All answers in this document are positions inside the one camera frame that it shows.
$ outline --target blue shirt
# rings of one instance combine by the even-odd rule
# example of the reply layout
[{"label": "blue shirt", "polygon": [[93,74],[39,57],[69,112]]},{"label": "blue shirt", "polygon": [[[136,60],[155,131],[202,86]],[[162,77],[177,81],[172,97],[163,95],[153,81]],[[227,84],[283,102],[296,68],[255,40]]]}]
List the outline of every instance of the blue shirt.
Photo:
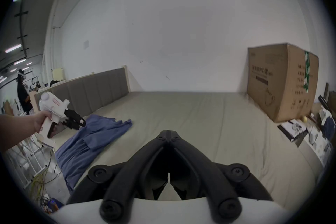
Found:
[{"label": "blue shirt", "polygon": [[86,126],[66,141],[55,153],[70,192],[95,157],[132,126],[132,121],[90,115]]}]

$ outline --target small box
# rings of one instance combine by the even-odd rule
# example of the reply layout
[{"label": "small box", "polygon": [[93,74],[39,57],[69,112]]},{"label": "small box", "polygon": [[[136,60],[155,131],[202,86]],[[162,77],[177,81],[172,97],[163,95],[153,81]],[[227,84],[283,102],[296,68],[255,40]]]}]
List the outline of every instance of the small box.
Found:
[{"label": "small box", "polygon": [[52,78],[55,81],[65,80],[63,68],[57,68],[52,71]]},{"label": "small box", "polygon": [[319,59],[284,43],[249,48],[247,93],[274,122],[310,113],[314,102]]}]

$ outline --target gray headboard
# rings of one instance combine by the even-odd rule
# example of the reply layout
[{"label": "gray headboard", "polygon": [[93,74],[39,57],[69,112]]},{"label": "gray headboard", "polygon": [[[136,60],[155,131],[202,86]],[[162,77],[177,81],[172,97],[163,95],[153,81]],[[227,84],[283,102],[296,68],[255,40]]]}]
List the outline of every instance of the gray headboard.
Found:
[{"label": "gray headboard", "polygon": [[127,74],[124,67],[82,76],[45,88],[34,95],[34,111],[36,110],[36,105],[38,107],[41,94],[45,91],[52,92],[62,101],[68,99],[70,101],[68,108],[75,110],[81,117],[90,115],[97,109],[118,100],[129,92]]}]

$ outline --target gray sheet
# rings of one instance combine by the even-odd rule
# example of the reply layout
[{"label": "gray sheet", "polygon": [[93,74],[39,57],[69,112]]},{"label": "gray sheet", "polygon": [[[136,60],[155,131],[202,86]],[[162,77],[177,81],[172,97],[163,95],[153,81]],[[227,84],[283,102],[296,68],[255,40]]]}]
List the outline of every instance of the gray sheet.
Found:
[{"label": "gray sheet", "polygon": [[[130,118],[133,126],[90,167],[125,162],[160,131],[170,129],[214,162],[245,164],[287,209],[298,209],[315,187],[312,169],[296,145],[246,94],[133,92],[94,114]],[[56,149],[75,132],[65,129],[56,135]],[[168,189],[160,198],[177,196]]]}]

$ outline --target bed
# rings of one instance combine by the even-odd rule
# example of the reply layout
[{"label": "bed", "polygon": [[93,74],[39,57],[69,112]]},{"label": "bed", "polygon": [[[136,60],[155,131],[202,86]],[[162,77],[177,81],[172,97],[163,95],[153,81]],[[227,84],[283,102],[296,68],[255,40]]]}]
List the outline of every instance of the bed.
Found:
[{"label": "bed", "polygon": [[[246,165],[286,209],[297,210],[315,187],[316,176],[298,147],[246,93],[129,92],[125,68],[70,80],[50,91],[62,100],[70,99],[70,108],[81,116],[93,113],[133,122],[78,182],[92,166],[125,162],[160,131],[170,129],[213,162]],[[64,129],[54,136],[55,151],[75,133]],[[178,200],[173,192],[166,187],[160,199]]]}]

